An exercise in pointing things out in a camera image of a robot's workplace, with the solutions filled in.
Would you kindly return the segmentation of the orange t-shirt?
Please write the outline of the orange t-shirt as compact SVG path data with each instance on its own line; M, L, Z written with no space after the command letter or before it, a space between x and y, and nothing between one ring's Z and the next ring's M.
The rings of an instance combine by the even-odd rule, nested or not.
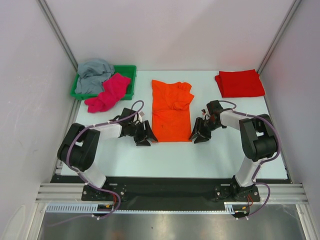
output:
M191 136L190 104L194 99L192 85L153 79L151 86L152 131L157 141L188 142Z

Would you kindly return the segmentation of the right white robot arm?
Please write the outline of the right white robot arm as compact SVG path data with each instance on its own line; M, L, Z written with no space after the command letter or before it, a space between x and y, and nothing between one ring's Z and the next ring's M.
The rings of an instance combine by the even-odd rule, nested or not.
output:
M214 198L217 202L234 200L243 202L255 194L257 175L263 164L275 160L281 151L280 140L271 118L267 114L252 115L222 107L222 101L210 101L197 117L189 139L195 144L211 139L212 131L231 127L240 132L244 159L239 171L232 177L230 185L216 186Z

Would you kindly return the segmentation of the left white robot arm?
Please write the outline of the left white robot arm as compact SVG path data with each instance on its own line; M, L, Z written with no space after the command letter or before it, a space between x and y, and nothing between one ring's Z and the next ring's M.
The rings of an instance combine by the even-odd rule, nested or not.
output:
M86 184L94 186L92 194L97 199L105 200L110 187L107 177L95 165L98 143L122 137L132 137L136 146L149 147L151 141L158 141L149 121L143 120L140 112L124 108L120 115L104 123L89 126L73 123L57 151L57 158L83 177Z

